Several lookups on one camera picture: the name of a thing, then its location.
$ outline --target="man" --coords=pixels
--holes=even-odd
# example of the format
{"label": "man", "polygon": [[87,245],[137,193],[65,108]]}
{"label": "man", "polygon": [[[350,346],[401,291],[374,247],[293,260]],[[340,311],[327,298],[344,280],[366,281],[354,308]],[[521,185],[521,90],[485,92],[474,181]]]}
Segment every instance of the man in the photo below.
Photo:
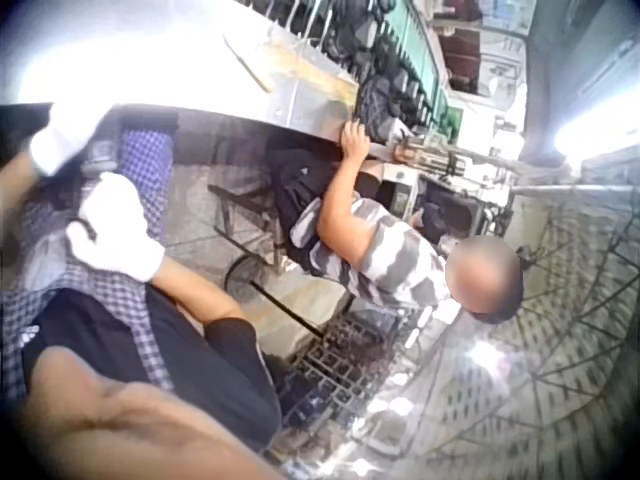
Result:
{"label": "man", "polygon": [[382,165],[365,162],[365,128],[348,122],[335,167],[312,153],[279,152],[276,207],[288,255],[314,275],[383,307],[424,308],[453,297],[476,318],[500,323],[522,300],[518,256],[500,239],[474,237],[447,261],[375,199]]}
{"label": "man", "polygon": [[[29,149],[0,172],[0,213],[75,157],[108,109],[55,105]],[[4,298],[3,390],[57,478],[279,478],[251,452],[268,446],[280,423],[255,330],[233,299],[152,238],[169,140],[126,131],[126,176],[103,174],[75,213],[25,207],[27,225],[36,207],[50,213],[31,222],[40,230],[26,229],[42,239],[22,242],[36,251],[45,243],[37,255],[23,252],[25,269],[39,264],[44,279],[23,273]],[[139,174],[140,161],[156,183]],[[74,217],[60,244],[56,228]]]}

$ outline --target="workbench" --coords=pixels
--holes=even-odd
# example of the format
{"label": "workbench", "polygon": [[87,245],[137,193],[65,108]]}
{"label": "workbench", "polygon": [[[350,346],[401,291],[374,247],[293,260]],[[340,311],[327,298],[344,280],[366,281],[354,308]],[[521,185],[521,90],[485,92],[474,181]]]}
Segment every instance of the workbench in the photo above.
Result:
{"label": "workbench", "polygon": [[[347,72],[233,0],[60,0],[27,7],[16,8],[3,29],[0,105],[111,91],[119,103],[231,115],[331,141],[355,105],[358,85]],[[271,93],[223,35],[272,78]]]}

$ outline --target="gray striped t-shirt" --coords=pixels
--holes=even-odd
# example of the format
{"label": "gray striped t-shirt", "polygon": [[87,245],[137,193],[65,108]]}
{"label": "gray striped t-shirt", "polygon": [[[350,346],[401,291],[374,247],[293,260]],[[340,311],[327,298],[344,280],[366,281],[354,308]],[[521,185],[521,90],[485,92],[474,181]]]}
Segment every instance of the gray striped t-shirt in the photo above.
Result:
{"label": "gray striped t-shirt", "polygon": [[[302,248],[315,235],[322,200],[316,198],[291,229]],[[360,271],[324,243],[311,250],[311,263],[325,278],[342,284],[353,295],[382,307],[424,308],[449,298],[444,259],[409,224],[382,205],[354,193],[351,212],[375,229]]]}

